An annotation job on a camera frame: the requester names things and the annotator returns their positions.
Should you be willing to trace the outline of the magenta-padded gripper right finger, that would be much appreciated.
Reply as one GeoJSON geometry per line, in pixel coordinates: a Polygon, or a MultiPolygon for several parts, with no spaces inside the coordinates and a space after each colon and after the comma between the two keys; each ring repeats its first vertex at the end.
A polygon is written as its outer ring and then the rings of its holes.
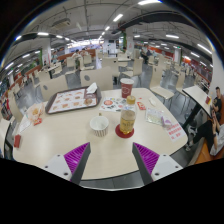
{"type": "Polygon", "coordinates": [[[159,155],[138,143],[133,144],[132,153],[145,185],[182,169],[182,166],[169,155],[159,155]]]}

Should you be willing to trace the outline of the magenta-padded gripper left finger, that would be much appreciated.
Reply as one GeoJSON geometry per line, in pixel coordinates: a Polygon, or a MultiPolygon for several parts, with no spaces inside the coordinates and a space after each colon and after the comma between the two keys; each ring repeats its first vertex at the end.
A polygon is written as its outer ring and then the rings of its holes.
{"type": "Polygon", "coordinates": [[[90,152],[90,143],[87,142],[64,155],[56,154],[44,165],[43,169],[79,185],[90,152]]]}

